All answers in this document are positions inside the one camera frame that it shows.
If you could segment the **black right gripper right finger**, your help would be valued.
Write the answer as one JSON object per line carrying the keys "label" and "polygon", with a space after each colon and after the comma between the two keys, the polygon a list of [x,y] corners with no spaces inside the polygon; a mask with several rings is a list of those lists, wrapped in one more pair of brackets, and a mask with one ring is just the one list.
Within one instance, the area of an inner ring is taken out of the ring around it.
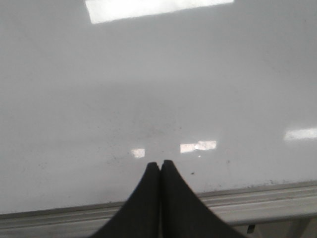
{"label": "black right gripper right finger", "polygon": [[191,190],[175,164],[161,167],[161,222],[164,238],[243,238]]}

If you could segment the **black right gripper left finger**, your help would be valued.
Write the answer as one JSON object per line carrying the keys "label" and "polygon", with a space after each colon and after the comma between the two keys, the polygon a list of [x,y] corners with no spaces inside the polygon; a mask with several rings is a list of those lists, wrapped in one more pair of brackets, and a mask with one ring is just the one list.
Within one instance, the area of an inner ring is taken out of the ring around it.
{"label": "black right gripper left finger", "polygon": [[119,211],[92,238],[157,238],[160,219],[160,170],[148,163],[138,185]]}

